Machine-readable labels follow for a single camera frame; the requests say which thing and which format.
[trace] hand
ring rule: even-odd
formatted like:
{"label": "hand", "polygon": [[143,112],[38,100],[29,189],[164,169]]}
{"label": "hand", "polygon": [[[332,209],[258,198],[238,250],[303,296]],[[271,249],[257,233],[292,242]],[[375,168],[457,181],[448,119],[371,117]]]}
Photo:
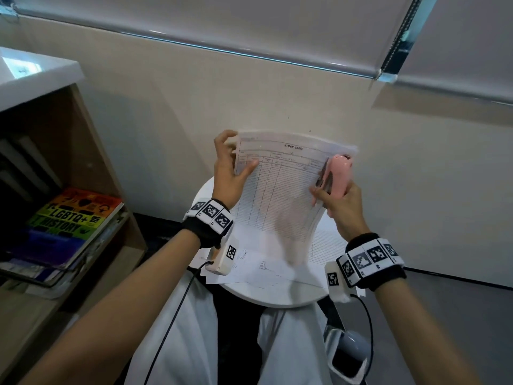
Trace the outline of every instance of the hand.
{"label": "hand", "polygon": [[347,185],[347,193],[342,199],[334,199],[321,188],[310,187],[310,193],[326,204],[333,213],[339,234],[347,240],[369,233],[369,227],[363,218],[362,190],[353,181]]}
{"label": "hand", "polygon": [[258,160],[253,160],[246,165],[239,175],[235,175],[231,154],[235,146],[225,144],[229,137],[235,135],[237,135],[236,131],[224,130],[214,139],[217,161],[215,161],[214,165],[214,191],[212,192],[212,198],[222,201],[228,209],[233,208],[237,201],[239,201],[247,177],[253,173],[253,170],[259,163]]}

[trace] person's left hand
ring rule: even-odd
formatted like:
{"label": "person's left hand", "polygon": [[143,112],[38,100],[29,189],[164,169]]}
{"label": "person's left hand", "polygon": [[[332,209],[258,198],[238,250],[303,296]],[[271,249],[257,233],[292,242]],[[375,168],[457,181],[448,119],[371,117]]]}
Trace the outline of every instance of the person's left hand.
{"label": "person's left hand", "polygon": [[214,191],[212,198],[222,201],[228,209],[235,206],[242,195],[247,177],[253,173],[259,161],[249,162],[239,175],[235,175],[234,162],[232,160],[233,145],[225,144],[229,137],[237,135],[236,131],[224,130],[215,139],[215,151],[217,161],[214,165]]}

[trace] beige wall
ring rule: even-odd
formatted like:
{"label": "beige wall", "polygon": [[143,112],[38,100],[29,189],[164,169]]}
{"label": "beige wall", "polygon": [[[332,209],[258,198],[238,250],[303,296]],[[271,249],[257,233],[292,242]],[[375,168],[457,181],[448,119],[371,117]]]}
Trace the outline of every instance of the beige wall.
{"label": "beige wall", "polygon": [[513,286],[513,108],[75,25],[0,21],[0,45],[78,60],[140,213],[179,220],[224,128],[356,144],[370,227],[408,266]]}

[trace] white desk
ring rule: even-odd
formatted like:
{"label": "white desk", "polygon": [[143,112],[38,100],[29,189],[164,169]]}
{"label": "white desk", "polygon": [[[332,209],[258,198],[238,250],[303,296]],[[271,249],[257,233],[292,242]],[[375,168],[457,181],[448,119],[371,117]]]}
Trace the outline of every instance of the white desk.
{"label": "white desk", "polygon": [[[201,187],[192,204],[196,203],[199,198],[211,197],[213,189],[214,177]],[[190,263],[190,266],[198,268],[204,262],[205,260],[203,258],[196,256]],[[289,280],[285,280],[280,285],[273,285],[268,288],[253,286],[247,282],[221,285],[227,291],[244,300],[273,308],[294,308],[303,306],[328,295],[328,289]]]}

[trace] wrist strap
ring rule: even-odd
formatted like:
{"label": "wrist strap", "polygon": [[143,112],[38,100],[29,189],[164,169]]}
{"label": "wrist strap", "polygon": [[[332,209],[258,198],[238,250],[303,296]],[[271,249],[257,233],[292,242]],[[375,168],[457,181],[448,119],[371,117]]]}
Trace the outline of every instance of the wrist strap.
{"label": "wrist strap", "polygon": [[375,233],[356,237],[346,249],[349,251],[337,259],[337,264],[349,287],[358,286],[374,291],[392,279],[406,278],[402,258],[387,239],[381,239]]}
{"label": "wrist strap", "polygon": [[197,235],[202,248],[220,248],[221,239],[234,223],[234,217],[222,201],[199,199],[185,213],[182,227]]}

